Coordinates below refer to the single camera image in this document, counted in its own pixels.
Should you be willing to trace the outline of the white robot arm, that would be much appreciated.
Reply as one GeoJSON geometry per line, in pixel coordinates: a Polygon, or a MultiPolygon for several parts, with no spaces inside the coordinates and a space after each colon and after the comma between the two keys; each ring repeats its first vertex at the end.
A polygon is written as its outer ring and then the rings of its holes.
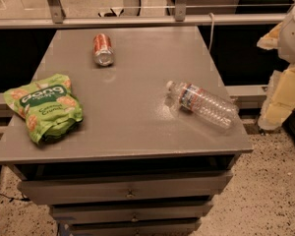
{"type": "Polygon", "coordinates": [[[278,38],[278,56],[295,64],[295,5],[282,22],[278,38]]]}

